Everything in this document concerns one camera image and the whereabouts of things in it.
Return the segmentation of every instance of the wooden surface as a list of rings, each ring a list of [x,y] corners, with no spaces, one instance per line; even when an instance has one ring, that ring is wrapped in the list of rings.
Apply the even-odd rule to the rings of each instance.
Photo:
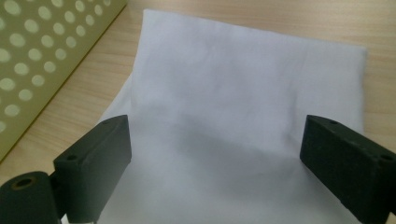
[[[0,184],[51,173],[53,159],[95,125],[132,71],[144,8],[365,46],[366,136],[396,152],[395,0],[131,0],[1,162]]]

